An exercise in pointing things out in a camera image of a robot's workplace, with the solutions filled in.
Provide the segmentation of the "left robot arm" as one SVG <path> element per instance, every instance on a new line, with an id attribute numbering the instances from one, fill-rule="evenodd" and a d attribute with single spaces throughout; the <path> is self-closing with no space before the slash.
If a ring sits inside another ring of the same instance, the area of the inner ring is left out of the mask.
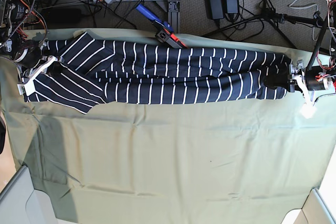
<path id="1" fill-rule="evenodd" d="M 270 89 L 275 90 L 276 88 L 284 88 L 288 92 L 294 91 L 304 91 L 304 88 L 308 91 L 319 91 L 326 90 L 330 83 L 335 84 L 335 55 L 331 53 L 331 63 L 330 66 L 321 65 L 318 59 L 319 50 L 321 47 L 322 39 L 327 31 L 327 29 L 331 32 L 331 35 L 334 36 L 332 28 L 329 26 L 329 14 L 323 20 L 320 17 L 318 11 L 315 12 L 314 18 L 307 19 L 303 17 L 297 16 L 288 16 L 285 14 L 276 13 L 274 9 L 267 8 L 267 3 L 269 0 L 262 0 L 262 8 L 260 15 L 254 15 L 248 19 L 241 20 L 240 22 L 232 23 L 226 27 L 218 27 L 217 30 L 212 31 L 208 34 L 205 34 L 204 37 L 210 37 L 214 34 L 218 34 L 228 29 L 237 28 L 240 25 L 245 25 L 254 21 L 267 21 L 270 23 L 274 29 L 283 36 L 284 39 L 288 41 L 293 47 L 294 44 L 284 35 L 281 30 L 276 25 L 277 23 L 290 22 L 293 24 L 300 23 L 304 25 L 312 25 L 313 28 L 321 28 L 319 37 L 317 39 L 314 51 L 312 56 L 308 62 L 306 68 L 299 65 L 294 66 L 292 63 L 289 64 L 288 67 L 285 67 L 284 70 L 280 70 L 277 74 L 270 74 L 264 79 L 264 85 Z M 143 14 L 146 18 L 148 18 L 152 24 L 157 28 L 156 38 L 170 45 L 173 48 L 183 48 L 183 45 L 177 38 L 173 38 L 172 30 L 169 31 L 169 25 L 162 21 L 159 21 L 159 18 L 154 17 L 155 15 L 151 13 L 150 10 L 146 9 L 143 5 L 139 4 L 136 9 Z M 319 62 L 318 66 L 312 66 L 315 59 Z"/>

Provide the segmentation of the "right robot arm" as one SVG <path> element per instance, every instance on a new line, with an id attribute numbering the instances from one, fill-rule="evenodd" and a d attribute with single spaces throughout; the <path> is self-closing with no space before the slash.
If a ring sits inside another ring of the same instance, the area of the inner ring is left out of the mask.
<path id="1" fill-rule="evenodd" d="M 170 9 L 167 10 L 169 16 L 169 22 L 163 22 L 159 20 L 159 18 L 154 17 L 155 15 L 146 9 L 143 5 L 139 4 L 136 6 L 136 10 L 138 10 L 142 15 L 144 15 L 154 26 L 157 26 L 156 38 L 163 43 L 166 43 L 175 48 L 182 48 L 182 42 L 177 39 L 177 37 L 173 37 L 174 31 L 179 28 L 179 1 L 180 0 L 166 0 L 168 3 L 168 8 L 170 6 L 175 5 L 177 10 L 172 11 Z M 24 41 L 25 36 L 22 33 L 22 25 L 25 23 L 25 20 L 30 16 L 36 16 L 39 20 L 38 23 L 42 23 L 45 29 L 45 37 L 48 33 L 47 25 L 43 19 L 43 16 L 38 14 L 38 11 L 34 9 L 36 0 L 32 0 L 30 5 L 26 6 L 26 2 L 24 0 L 1 0 L 1 25 L 5 25 L 5 27 L 1 27 L 1 50 L 3 49 L 5 55 L 10 56 L 20 56 L 18 60 L 9 59 L 13 64 L 16 65 L 18 75 L 19 75 L 19 83 L 18 90 L 20 94 L 31 95 L 36 89 L 34 85 L 34 80 L 41 74 L 45 73 L 46 70 L 57 61 L 57 57 L 50 56 L 47 57 L 46 63 L 42 63 L 40 67 L 35 67 L 39 63 L 36 61 L 36 64 L 33 66 L 24 65 L 25 60 L 32 56 L 32 60 L 28 59 L 28 63 L 35 63 L 34 60 L 40 60 L 43 57 L 37 54 L 35 56 L 34 51 L 36 48 L 42 48 L 42 44 L 45 41 L 43 38 L 40 42 L 34 42 L 33 40 L 28 40 L 29 43 L 32 43 L 32 46 L 28 44 L 28 46 L 24 46 L 23 49 L 18 49 L 21 45 L 21 42 Z M 235 26 L 240 26 L 243 24 L 247 24 L 248 22 L 253 22 L 256 20 L 259 21 L 268 21 L 271 25 L 273 25 L 274 29 L 283 36 L 283 38 L 288 39 L 281 31 L 275 26 L 271 20 L 281 20 L 281 21 L 289 21 L 289 22 L 298 22 L 299 17 L 296 16 L 286 16 L 283 14 L 272 13 L 270 9 L 266 8 L 267 0 L 262 0 L 262 15 L 254 15 L 251 18 L 244 19 L 241 22 L 233 23 L 231 26 L 223 27 L 214 31 L 213 33 L 219 33 L 226 29 L 231 29 Z M 294 92 L 295 88 L 298 88 L 297 91 L 302 91 L 308 84 L 308 74 L 305 73 L 306 69 L 302 66 L 301 61 L 298 61 L 297 66 L 291 64 L 289 65 L 287 72 L 280 77 L 277 78 L 268 78 L 266 79 L 266 86 L 270 88 L 275 87 L 283 87 L 286 88 L 288 92 Z M 28 70 L 33 70 L 32 73 L 25 77 L 22 73 L 21 67 L 25 67 Z"/>

